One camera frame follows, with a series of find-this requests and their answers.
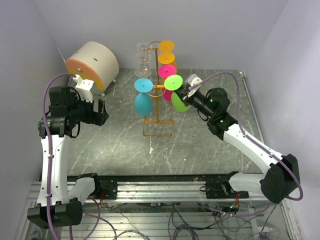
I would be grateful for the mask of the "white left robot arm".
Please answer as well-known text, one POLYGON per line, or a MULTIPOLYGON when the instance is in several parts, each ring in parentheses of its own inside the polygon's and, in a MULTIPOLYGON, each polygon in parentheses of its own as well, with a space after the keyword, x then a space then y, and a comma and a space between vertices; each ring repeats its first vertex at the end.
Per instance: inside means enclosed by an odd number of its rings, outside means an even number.
POLYGON ((102 193, 100 178, 96 173, 79 175, 69 189, 67 183, 68 157, 73 128, 80 123, 103 126, 109 115, 105 101, 94 103, 81 99, 79 91, 70 86, 51 87, 48 91, 50 105, 46 120, 38 123, 43 150, 41 189, 36 206, 28 209, 27 219, 42 229, 79 225, 83 204, 89 197, 102 193))

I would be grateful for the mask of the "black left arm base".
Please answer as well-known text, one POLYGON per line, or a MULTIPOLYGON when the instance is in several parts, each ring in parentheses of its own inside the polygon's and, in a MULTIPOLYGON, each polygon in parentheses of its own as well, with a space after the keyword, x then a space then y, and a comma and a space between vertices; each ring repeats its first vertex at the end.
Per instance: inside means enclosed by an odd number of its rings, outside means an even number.
POLYGON ((96 198, 103 200, 115 200, 118 193, 118 181, 115 177, 101 175, 98 176, 99 188, 95 194, 96 198))

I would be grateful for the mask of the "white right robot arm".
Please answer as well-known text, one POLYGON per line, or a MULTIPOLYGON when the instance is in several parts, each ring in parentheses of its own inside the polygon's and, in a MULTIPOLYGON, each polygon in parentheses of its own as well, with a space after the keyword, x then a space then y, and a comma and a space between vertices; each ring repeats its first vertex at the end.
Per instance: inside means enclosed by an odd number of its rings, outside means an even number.
POLYGON ((213 135, 236 147, 260 169, 260 173, 229 173, 220 186, 224 197, 231 198, 237 192, 254 192, 278 204, 284 199, 291 199, 290 194, 299 190, 296 200, 302 199, 297 158, 271 149, 244 130, 240 122, 228 113, 230 100, 223 88, 212 88, 202 94, 199 90, 189 93, 187 87, 180 87, 174 91, 174 97, 184 106, 194 107, 202 113, 213 135))

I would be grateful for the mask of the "clear wine glass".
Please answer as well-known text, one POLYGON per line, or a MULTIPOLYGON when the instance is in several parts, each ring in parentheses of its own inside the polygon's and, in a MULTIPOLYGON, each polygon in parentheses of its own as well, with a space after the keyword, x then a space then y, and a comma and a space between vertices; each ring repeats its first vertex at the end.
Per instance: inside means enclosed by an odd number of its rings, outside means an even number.
POLYGON ((136 76, 140 78, 147 78, 151 75, 151 70, 145 64, 141 64, 138 68, 134 70, 136 76))
POLYGON ((148 52, 140 52, 135 55, 135 60, 139 64, 148 64, 151 61, 151 55, 148 52))
POLYGON ((139 42, 136 46, 136 49, 139 53, 149 53, 152 48, 152 45, 148 42, 139 42))

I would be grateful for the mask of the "teal plastic goblet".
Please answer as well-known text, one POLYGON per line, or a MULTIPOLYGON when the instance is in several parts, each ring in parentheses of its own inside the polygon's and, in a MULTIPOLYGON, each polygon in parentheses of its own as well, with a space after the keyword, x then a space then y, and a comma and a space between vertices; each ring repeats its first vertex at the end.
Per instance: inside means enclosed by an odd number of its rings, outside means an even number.
POLYGON ((135 98, 134 108, 137 114, 147 116, 152 112, 152 100, 149 92, 153 89, 153 83, 147 78, 139 78, 134 83, 134 88, 139 92, 135 98))

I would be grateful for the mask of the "orange plastic goblet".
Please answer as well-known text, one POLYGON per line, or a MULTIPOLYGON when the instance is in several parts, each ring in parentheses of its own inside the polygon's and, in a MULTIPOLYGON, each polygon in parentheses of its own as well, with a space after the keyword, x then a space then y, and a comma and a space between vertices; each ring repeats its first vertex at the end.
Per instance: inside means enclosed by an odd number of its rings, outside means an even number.
POLYGON ((170 40, 164 40, 158 44, 158 50, 163 53, 171 52, 174 48, 175 48, 175 44, 170 40))
POLYGON ((162 65, 173 65, 175 67, 175 72, 178 71, 176 56, 172 52, 162 52, 157 59, 162 65))

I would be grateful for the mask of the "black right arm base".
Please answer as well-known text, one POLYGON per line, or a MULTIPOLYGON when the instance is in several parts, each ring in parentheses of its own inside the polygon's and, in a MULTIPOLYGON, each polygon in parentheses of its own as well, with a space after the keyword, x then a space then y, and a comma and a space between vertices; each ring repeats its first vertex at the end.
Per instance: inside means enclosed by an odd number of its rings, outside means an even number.
POLYGON ((229 180, 238 171, 232 171, 228 174, 205 174, 201 180, 205 184, 199 188, 201 192, 206 194, 207 199, 240 199, 249 198, 247 191, 235 191, 229 184, 229 180))

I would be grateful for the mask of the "pink plastic goblet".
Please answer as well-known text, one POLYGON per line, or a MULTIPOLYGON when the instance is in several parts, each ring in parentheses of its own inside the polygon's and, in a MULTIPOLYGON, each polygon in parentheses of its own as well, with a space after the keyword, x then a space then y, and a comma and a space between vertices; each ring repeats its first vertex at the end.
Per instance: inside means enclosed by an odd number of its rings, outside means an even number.
MULTIPOLYGON (((162 65, 159 70, 158 70, 158 75, 161 77, 162 79, 162 84, 165 83, 165 80, 172 76, 175 75, 177 72, 177 69, 174 65, 172 64, 165 64, 162 65)), ((167 101, 167 102, 171 102, 172 101, 172 91, 170 90, 166 90, 165 88, 162 88, 162 93, 163 93, 163 98, 167 101)))

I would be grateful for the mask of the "green plastic goblet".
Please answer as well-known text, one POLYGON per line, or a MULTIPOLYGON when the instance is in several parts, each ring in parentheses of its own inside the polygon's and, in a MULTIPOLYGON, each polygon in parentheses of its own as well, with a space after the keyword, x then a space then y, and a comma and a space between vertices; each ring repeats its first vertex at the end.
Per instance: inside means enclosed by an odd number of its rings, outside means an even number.
POLYGON ((171 102, 177 112, 186 112, 190 106, 186 106, 178 96, 177 90, 183 85, 183 78, 178 74, 173 74, 164 81, 164 88, 171 91, 171 102))

